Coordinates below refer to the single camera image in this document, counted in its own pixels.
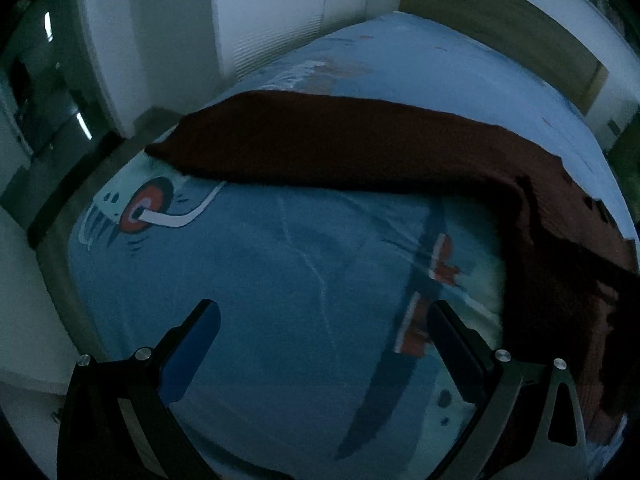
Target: brown blanket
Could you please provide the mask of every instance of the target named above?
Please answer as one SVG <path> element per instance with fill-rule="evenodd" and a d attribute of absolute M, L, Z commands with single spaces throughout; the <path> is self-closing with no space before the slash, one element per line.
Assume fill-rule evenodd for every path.
<path fill-rule="evenodd" d="M 639 320 L 636 252 L 558 156 L 452 114 L 280 91 L 238 94 L 186 116 L 146 152 L 233 182 L 481 196 L 503 241 L 504 346 L 520 360 L 565 359 L 588 434 L 610 437 L 638 358 L 629 330 Z"/>

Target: folded blanket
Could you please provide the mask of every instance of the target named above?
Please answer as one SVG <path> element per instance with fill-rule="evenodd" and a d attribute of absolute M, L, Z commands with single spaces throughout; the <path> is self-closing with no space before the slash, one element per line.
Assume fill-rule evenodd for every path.
<path fill-rule="evenodd" d="M 519 360 L 563 358 L 592 440 L 614 433 L 625 409 L 618 393 L 638 360 L 635 248 L 558 156 L 452 114 L 283 91 L 237 94 L 188 115 L 146 152 L 215 180 L 483 199 L 498 215 L 506 264 L 504 347 Z M 508 440 L 500 464 L 522 453 Z"/>

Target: sheet wrinkle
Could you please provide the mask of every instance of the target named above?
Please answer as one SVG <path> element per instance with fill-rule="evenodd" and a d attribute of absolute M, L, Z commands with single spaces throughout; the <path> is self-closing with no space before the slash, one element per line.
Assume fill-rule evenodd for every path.
<path fill-rule="evenodd" d="M 306 255 L 304 251 L 300 250 L 295 245 L 295 243 L 293 243 L 291 234 L 289 232 L 289 227 L 287 226 L 287 215 L 284 207 L 284 200 L 280 195 L 278 195 L 277 200 L 278 200 L 278 206 L 280 207 L 280 221 L 282 222 L 282 231 L 284 232 L 284 237 L 285 237 L 285 240 L 287 241 L 287 244 L 289 244 L 290 247 L 294 251 L 296 251 L 296 253 L 304 260 L 304 262 L 306 263 L 306 266 L 311 270 L 311 272 L 313 272 L 313 274 L 318 279 L 320 315 L 322 316 L 322 321 L 324 322 L 324 328 L 326 329 L 329 342 L 331 343 L 331 348 L 334 352 L 335 364 L 338 368 L 338 373 L 342 378 L 342 385 L 346 388 L 347 384 L 344 381 L 344 373 L 342 371 L 340 354 L 338 353 L 338 347 L 335 342 L 334 333 L 331 330 L 331 324 L 329 323 L 329 319 L 326 314 L 326 283 L 322 278 L 322 276 L 320 275 L 320 273 L 318 272 L 318 270 L 316 269 L 316 266 L 314 266 L 314 264 L 311 262 L 311 259 Z"/>

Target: blue bed sheet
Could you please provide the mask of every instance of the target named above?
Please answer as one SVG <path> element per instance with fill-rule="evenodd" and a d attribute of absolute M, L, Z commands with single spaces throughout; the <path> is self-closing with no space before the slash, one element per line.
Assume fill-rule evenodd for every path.
<path fill-rule="evenodd" d="M 260 88 L 379 98 L 500 124 L 562 156 L 623 234 L 635 233 L 579 112 L 447 27 L 401 13 L 355 25 L 215 102 Z M 141 216 L 145 209 L 156 216 Z M 201 298 L 219 304 L 220 332 L 172 410 L 229 478 L 279 470 L 305 480 L 423 479 L 473 407 L 433 345 L 404 332 L 416 298 L 448 300 L 500 345 L 495 219 L 454 196 L 210 182 L 140 153 L 78 219 L 69 266 L 114 359 L 154 345 Z"/>

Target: dark spot print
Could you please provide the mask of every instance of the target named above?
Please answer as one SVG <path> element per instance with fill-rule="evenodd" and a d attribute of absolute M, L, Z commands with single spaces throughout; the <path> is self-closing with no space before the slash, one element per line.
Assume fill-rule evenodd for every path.
<path fill-rule="evenodd" d="M 450 404 L 451 404 L 451 394 L 449 393 L 448 390 L 442 390 L 440 392 L 440 396 L 438 397 L 438 407 L 446 408 Z"/>

